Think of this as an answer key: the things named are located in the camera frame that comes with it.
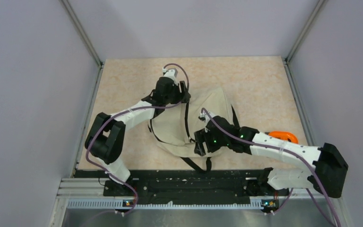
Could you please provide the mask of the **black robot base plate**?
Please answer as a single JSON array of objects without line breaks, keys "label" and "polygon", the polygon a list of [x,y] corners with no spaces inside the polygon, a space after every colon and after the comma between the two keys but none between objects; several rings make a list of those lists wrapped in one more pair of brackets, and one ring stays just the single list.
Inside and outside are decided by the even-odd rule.
[{"label": "black robot base plate", "polygon": [[255,197],[289,194],[288,189],[275,190],[265,182],[267,170],[212,170],[200,174],[193,170],[132,170],[127,183],[106,181],[106,197],[133,197],[138,205],[232,205],[249,204]]}]

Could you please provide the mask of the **cream canvas backpack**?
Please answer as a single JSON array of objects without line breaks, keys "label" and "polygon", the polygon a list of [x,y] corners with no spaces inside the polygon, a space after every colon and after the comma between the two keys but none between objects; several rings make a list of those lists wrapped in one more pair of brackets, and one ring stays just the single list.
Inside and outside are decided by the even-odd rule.
[{"label": "cream canvas backpack", "polygon": [[202,88],[191,91],[187,104],[167,109],[147,124],[150,133],[157,140],[157,146],[166,152],[180,157],[187,165],[201,174],[211,171],[211,157],[219,156],[225,148],[213,153],[207,153],[206,169],[200,168],[192,158],[200,158],[194,153],[196,148],[194,132],[204,129],[205,123],[199,120],[202,108],[210,113],[224,117],[230,124],[239,126],[239,121],[233,105],[228,100],[221,87]]}]

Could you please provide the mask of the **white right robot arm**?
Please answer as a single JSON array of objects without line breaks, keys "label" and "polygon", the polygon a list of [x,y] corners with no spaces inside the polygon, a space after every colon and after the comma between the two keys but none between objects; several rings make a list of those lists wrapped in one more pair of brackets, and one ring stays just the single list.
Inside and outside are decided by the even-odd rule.
[{"label": "white right robot arm", "polygon": [[275,190],[285,188],[313,187],[331,198],[341,197],[348,163],[335,145],[300,145],[254,128],[238,127],[218,115],[201,113],[199,119],[205,126],[194,136],[195,153],[201,156],[228,148],[236,153],[268,157],[294,166],[287,170],[268,168],[258,182],[262,194],[271,195]]}]

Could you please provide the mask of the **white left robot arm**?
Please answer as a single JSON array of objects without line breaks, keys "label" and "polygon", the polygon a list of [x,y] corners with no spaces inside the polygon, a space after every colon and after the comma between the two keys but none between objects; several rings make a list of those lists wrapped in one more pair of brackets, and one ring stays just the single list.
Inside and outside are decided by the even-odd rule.
[{"label": "white left robot arm", "polygon": [[131,193],[130,171],[121,160],[125,133],[142,122],[150,121],[166,109],[188,102],[190,94],[185,81],[162,76],[155,89],[130,108],[113,114],[99,113],[86,136],[86,160],[104,170],[115,181],[120,195]]}]

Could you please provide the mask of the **orange tape roll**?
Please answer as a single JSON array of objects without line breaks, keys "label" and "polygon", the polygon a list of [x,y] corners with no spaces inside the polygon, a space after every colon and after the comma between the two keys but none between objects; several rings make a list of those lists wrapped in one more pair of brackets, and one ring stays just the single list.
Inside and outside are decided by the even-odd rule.
[{"label": "orange tape roll", "polygon": [[271,131],[271,132],[266,132],[266,134],[280,140],[286,140],[295,144],[299,143],[297,137],[294,134],[287,131]]}]

